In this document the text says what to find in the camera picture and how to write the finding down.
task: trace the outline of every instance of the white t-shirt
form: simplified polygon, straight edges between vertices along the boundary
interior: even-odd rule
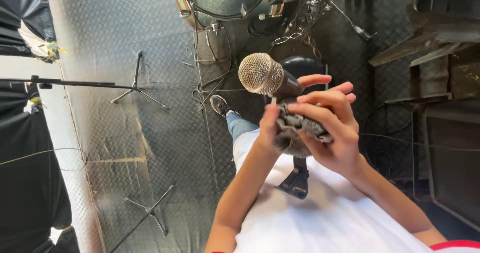
[[[237,172],[258,135],[235,142]],[[343,176],[313,157],[307,166],[309,193],[300,200],[274,188],[293,170],[293,156],[280,156],[236,236],[236,253],[433,252]]]

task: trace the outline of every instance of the black fabric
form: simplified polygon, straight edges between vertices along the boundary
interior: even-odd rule
[[[0,84],[0,163],[53,149],[43,109],[24,111],[27,101],[38,96],[36,85]],[[0,165],[0,253],[28,253],[49,246],[51,227],[72,223],[72,211],[55,152]],[[70,228],[55,247],[78,252],[75,231]]]
[[[18,32],[21,21],[47,42],[56,41],[49,0],[0,0],[0,55],[35,55]]]

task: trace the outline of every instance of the microphone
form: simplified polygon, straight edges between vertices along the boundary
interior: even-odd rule
[[[302,94],[303,87],[297,79],[266,53],[245,57],[238,73],[240,82],[252,93],[278,97],[279,100]]]

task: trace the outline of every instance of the jeans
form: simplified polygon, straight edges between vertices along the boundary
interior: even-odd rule
[[[234,112],[230,112],[226,114],[226,122],[228,123],[228,131],[230,131],[230,134],[232,134],[233,137],[233,144],[235,144],[235,141],[242,135],[243,133],[251,132],[256,129],[259,129],[257,125],[254,123],[251,123],[249,121],[246,121],[242,117],[240,117],[238,114]]]

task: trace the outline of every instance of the black sneaker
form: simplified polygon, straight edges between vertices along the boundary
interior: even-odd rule
[[[213,95],[210,98],[210,103],[212,104],[213,110],[216,111],[217,113],[221,114],[223,117],[227,117],[227,112],[229,110],[234,111],[227,104],[227,101],[223,97],[220,97],[219,95]]]

